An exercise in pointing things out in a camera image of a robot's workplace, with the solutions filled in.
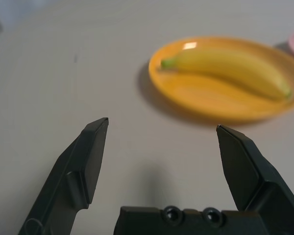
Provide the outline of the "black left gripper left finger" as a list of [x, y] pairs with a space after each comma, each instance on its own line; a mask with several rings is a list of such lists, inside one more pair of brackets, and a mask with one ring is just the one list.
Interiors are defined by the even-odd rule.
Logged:
[[69, 235], [80, 210], [92, 203], [109, 120], [86, 125], [58, 157], [19, 234]]

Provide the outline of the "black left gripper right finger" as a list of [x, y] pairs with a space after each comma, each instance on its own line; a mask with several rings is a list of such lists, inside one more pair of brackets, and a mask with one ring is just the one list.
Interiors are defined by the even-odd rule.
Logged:
[[239, 211], [256, 212], [271, 235], [294, 235], [294, 194], [255, 143], [216, 128], [224, 176]]

